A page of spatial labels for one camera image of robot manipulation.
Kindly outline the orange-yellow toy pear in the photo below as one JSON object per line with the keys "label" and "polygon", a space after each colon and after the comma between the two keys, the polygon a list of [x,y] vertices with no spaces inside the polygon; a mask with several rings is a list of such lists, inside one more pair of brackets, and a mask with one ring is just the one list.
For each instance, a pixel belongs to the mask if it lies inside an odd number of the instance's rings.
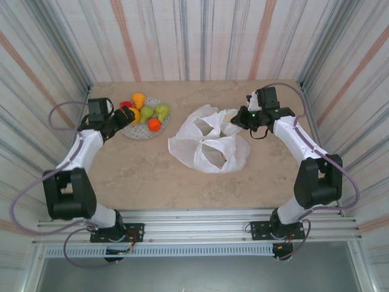
{"label": "orange-yellow toy pear", "polygon": [[132,105],[139,111],[144,106],[145,102],[146,102],[146,96],[141,92],[135,92],[131,97]]}

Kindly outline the green toy pear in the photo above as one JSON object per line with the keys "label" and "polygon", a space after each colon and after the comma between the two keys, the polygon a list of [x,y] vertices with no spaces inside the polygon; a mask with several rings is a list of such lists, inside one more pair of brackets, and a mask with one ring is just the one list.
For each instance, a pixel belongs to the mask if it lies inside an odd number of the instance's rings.
{"label": "green toy pear", "polygon": [[154,115],[154,109],[150,106],[143,106],[140,109],[140,123],[146,123]]}
{"label": "green toy pear", "polygon": [[170,107],[166,104],[160,103],[156,105],[154,112],[157,114],[159,122],[163,123],[165,118],[170,114]]}

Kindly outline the white printed plastic bag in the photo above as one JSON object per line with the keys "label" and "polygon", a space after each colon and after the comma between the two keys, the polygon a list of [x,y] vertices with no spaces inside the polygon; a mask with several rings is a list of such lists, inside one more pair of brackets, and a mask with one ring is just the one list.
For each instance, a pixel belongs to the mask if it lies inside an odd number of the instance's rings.
{"label": "white printed plastic bag", "polygon": [[246,164],[250,145],[230,123],[237,109],[219,110],[204,105],[191,113],[176,135],[168,140],[168,151],[191,169],[203,173],[237,172]]}

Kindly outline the speckled round plate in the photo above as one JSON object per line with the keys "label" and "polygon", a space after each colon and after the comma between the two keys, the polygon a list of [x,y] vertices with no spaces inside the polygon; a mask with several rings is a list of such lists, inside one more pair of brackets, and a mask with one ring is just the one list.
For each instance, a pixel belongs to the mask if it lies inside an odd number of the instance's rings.
{"label": "speckled round plate", "polygon": [[[155,108],[158,104],[163,103],[166,105],[165,102],[154,98],[154,97],[147,97],[145,106],[150,106],[152,108]],[[168,115],[164,122],[161,125],[161,129],[159,131],[150,131],[148,128],[148,122],[147,123],[137,123],[134,125],[128,125],[124,129],[120,130],[120,132],[131,139],[149,139],[152,137],[157,136],[159,133],[161,133],[168,125],[170,119],[170,115]]]}

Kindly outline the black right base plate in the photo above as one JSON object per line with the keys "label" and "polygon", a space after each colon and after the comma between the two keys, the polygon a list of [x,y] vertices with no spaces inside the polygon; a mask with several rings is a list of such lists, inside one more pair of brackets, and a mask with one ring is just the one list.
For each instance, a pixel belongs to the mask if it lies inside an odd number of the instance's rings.
{"label": "black right base plate", "polygon": [[281,224],[270,221],[252,221],[250,223],[252,240],[304,239],[305,230],[302,223]]}

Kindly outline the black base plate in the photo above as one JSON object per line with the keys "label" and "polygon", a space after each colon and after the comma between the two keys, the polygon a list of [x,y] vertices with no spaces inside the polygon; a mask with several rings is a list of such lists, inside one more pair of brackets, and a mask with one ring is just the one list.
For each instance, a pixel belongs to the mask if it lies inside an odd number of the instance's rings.
{"label": "black base plate", "polygon": [[124,223],[122,227],[114,226],[93,232],[91,243],[137,243],[143,242],[145,225],[143,223]]}
{"label": "black base plate", "polygon": [[252,240],[304,239],[305,230],[302,223],[281,224],[270,221],[252,221],[250,223]]}

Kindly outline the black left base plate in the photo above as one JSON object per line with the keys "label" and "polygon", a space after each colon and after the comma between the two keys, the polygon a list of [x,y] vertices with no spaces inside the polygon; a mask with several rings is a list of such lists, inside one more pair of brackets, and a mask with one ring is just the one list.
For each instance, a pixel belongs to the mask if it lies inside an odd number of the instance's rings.
{"label": "black left base plate", "polygon": [[124,223],[122,227],[114,226],[93,232],[91,243],[137,243],[143,242],[145,225],[143,223]]}

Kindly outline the aluminium mounting rail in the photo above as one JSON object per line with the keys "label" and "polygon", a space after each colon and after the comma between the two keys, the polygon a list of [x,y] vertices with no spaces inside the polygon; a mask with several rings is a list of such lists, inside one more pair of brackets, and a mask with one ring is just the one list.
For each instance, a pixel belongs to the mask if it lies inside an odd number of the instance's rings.
{"label": "aluminium mounting rail", "polygon": [[[242,243],[251,241],[248,224],[268,220],[271,208],[121,210],[125,223],[145,224],[145,244]],[[356,219],[320,210],[305,223],[309,242],[359,241]]]}

